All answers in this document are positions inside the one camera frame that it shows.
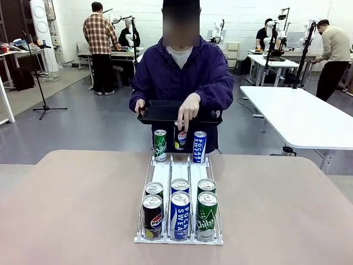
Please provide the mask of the person's left hand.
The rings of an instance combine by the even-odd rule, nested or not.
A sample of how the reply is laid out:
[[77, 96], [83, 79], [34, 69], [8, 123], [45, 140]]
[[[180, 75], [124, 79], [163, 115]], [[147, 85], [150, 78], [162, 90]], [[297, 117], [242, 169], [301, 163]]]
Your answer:
[[201, 98], [197, 93], [190, 94], [182, 103], [178, 111], [177, 126], [181, 131], [184, 127], [185, 132], [189, 129], [189, 122], [196, 118], [199, 112]]

